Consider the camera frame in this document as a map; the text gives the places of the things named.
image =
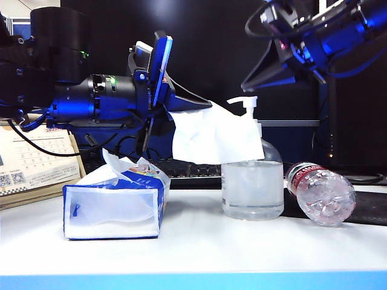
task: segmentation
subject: qr code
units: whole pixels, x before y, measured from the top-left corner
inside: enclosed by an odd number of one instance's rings
[[[14,184],[25,183],[25,178],[22,172],[11,174]]]
[[[0,186],[11,185],[11,177],[9,175],[0,175]]]

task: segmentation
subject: black cable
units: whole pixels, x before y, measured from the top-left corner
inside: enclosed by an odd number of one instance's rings
[[[114,150],[115,150],[114,155],[117,155],[117,156],[119,155],[120,149],[121,149],[121,143],[124,142],[126,139],[129,139],[129,138],[135,139],[135,136],[132,136],[132,135],[124,136],[124,137],[122,137],[122,138],[117,142],[117,144],[114,146]]]
[[[203,98],[197,94],[195,94],[194,92],[191,92],[190,90],[188,90],[187,88],[183,87],[181,84],[179,84],[178,82],[176,82],[172,77],[169,76],[169,79],[171,80],[172,83],[174,83],[175,85],[177,85],[179,88],[183,89],[184,91],[188,92],[189,94],[191,95],[194,95],[195,97],[198,97],[198,98]]]
[[[334,15],[332,18],[329,18],[323,22],[320,22],[319,24],[315,25],[315,26],[312,26],[312,27],[309,27],[309,28],[306,28],[306,29],[303,29],[303,30],[296,30],[296,31],[292,31],[292,32],[288,32],[288,33],[281,33],[281,34],[263,34],[263,33],[257,33],[257,32],[254,32],[250,29],[250,24],[252,22],[252,20],[257,16],[257,15],[262,15],[262,13],[268,9],[272,4],[275,4],[275,3],[278,3],[278,2],[288,2],[286,0],[271,0],[270,2],[266,2],[265,4],[263,4],[261,7],[259,7],[257,9],[257,11],[255,11],[250,17],[249,19],[247,20],[245,26],[244,26],[244,30],[246,32],[246,34],[250,37],[254,37],[254,38],[258,38],[258,39],[265,39],[265,40],[271,40],[271,39],[284,39],[284,38],[292,38],[292,37],[298,37],[302,34],[305,34],[305,33],[308,33],[308,32],[312,32],[314,30],[317,30],[323,26],[325,26],[326,24],[329,24],[331,22],[336,22],[337,20],[339,20],[343,15],[345,15],[346,13],[350,12],[356,5],[357,5],[357,0],[349,0],[349,3],[347,3],[347,6],[341,10],[340,12],[338,12],[338,14]]]
[[[362,71],[364,71],[370,65],[372,65],[379,57],[381,57],[386,52],[387,52],[387,47],[384,47],[375,56],[373,56],[367,62],[363,63],[362,65],[358,66],[357,68],[351,69],[349,71],[344,71],[344,72],[329,72],[329,70],[328,70],[327,74],[329,76],[335,77],[337,79],[343,79],[346,77],[353,77],[356,74],[359,74]]]
[[[99,149],[99,148],[102,148],[104,145],[108,144],[111,140],[113,140],[117,135],[118,133],[115,133],[113,134],[109,139],[107,139],[105,142],[103,142],[102,144],[98,145],[98,146],[94,146],[93,148],[91,149],[88,149],[88,150],[85,150],[85,151],[82,151],[82,152],[79,152],[79,153],[72,153],[72,154],[60,154],[60,153],[54,153],[54,152],[50,152],[50,151],[47,151],[41,147],[39,147],[38,145],[36,145],[34,142],[32,142],[30,139],[28,139],[22,132],[20,132],[16,126],[13,124],[12,120],[9,120],[8,119],[8,124],[11,126],[11,128],[24,140],[26,141],[29,145],[31,145],[32,147],[34,147],[35,149],[43,152],[43,153],[46,153],[46,154],[49,154],[49,155],[52,155],[52,156],[58,156],[58,157],[73,157],[73,156],[79,156],[81,154],[84,154],[84,153],[88,153],[92,150],[95,150],[95,149]]]

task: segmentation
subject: plastic water bottle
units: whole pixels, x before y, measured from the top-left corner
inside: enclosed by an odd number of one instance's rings
[[[253,118],[257,97],[237,97]],[[257,130],[262,136],[261,124]],[[279,152],[261,139],[265,158],[222,164],[223,212],[232,218],[262,221],[277,218],[284,211],[284,170]]]
[[[304,213],[319,225],[338,226],[356,206],[355,190],[343,176],[314,163],[297,163],[286,173],[287,188]]]

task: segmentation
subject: keyboard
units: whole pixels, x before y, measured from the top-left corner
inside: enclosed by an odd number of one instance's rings
[[[101,158],[82,158],[86,173],[90,173],[105,162]],[[220,189],[221,166],[195,164],[175,159],[150,160],[171,179],[171,189]]]

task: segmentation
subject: hand sanitizer bottle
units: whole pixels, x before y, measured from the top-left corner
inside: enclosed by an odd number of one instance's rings
[[[228,102],[243,102],[245,117],[253,119],[257,96],[237,97]],[[262,137],[261,124],[257,130]],[[284,168],[278,151],[262,141],[265,158],[221,166],[223,211],[227,216],[250,221],[274,219],[284,211]]]

